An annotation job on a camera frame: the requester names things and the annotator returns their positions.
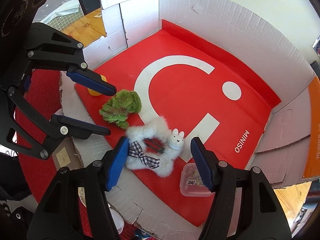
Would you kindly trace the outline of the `small clear plastic box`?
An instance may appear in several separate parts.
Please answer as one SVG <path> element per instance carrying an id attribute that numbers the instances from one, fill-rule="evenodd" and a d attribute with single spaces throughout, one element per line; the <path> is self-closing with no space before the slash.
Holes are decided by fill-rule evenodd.
<path id="1" fill-rule="evenodd" d="M 185 197 L 209 197 L 210 192 L 203 184 L 195 163 L 183 167 L 180 179 L 180 193 Z"/>

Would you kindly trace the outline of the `white fluffy star hairclip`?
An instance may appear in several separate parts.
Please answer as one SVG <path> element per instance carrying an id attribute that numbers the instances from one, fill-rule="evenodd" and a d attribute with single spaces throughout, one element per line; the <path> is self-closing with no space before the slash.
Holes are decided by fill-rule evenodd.
<path id="1" fill-rule="evenodd" d="M 162 178 L 172 173 L 185 143 L 184 132 L 171 130 L 163 117 L 129 127 L 126 136 L 130 147 L 126 167 L 132 171 L 151 170 Z"/>

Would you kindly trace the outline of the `grey square case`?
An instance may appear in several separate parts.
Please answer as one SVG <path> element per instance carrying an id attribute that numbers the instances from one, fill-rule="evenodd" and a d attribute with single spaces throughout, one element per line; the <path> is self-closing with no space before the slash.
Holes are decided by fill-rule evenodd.
<path id="1" fill-rule="evenodd" d="M 66 138 L 61 142 L 53 152 L 52 158 L 57 170 L 61 167 L 68 167 L 70 170 L 83 168 L 83 164 L 71 138 Z"/>

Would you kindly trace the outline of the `clear round lid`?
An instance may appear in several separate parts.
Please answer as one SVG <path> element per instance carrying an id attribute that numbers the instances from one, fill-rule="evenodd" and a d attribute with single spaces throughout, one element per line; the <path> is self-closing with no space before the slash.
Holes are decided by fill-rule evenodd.
<path id="1" fill-rule="evenodd" d="M 116 210 L 114 210 L 111 207 L 110 204 L 108 205 L 108 207 L 109 207 L 110 213 L 112 215 L 112 218 L 113 218 L 114 224 L 116 226 L 116 229 L 117 229 L 118 233 L 121 234 L 123 229 L 124 229 L 124 227 L 125 227 L 124 219 Z"/>

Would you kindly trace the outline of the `red knitted table mat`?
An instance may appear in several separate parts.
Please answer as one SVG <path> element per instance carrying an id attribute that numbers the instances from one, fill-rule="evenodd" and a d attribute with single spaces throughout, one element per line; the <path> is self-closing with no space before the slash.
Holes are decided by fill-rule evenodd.
<path id="1" fill-rule="evenodd" d="M 48 159 L 68 137 L 67 127 L 59 128 L 52 124 L 29 105 L 21 93 L 15 92 L 11 98 L 20 112 L 46 134 L 43 143 L 39 143 L 24 129 L 17 127 L 16 132 L 31 145 L 30 148 L 21 148 L 18 152 L 41 160 Z M 119 239 L 105 195 L 105 154 L 102 159 L 93 161 L 86 168 L 70 170 L 62 167 L 57 171 L 33 215 L 27 239 L 88 239 L 81 224 L 79 187 L 85 189 L 91 238 Z"/>

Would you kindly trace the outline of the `small beige tag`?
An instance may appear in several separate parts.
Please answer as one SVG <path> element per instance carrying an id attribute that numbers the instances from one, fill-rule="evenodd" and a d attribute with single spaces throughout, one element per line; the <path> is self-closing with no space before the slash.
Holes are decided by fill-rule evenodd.
<path id="1" fill-rule="evenodd" d="M 94 16 L 95 18 L 101 18 L 102 17 L 102 13 L 99 13 L 97 15 Z"/>

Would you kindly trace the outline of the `orange white cardboard box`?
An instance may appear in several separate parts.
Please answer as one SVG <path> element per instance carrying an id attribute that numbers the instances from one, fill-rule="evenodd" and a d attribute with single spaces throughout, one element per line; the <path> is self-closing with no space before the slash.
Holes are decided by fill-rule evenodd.
<path id="1" fill-rule="evenodd" d="M 319 177 L 319 78 L 273 25 L 230 0 L 100 4 L 106 36 L 84 49 L 89 68 L 138 93 L 130 125 L 162 116 L 186 136 L 170 176 L 122 171 L 107 199 L 127 222 L 159 239 L 199 237 L 212 197 L 180 192 L 193 137 L 276 187 Z"/>

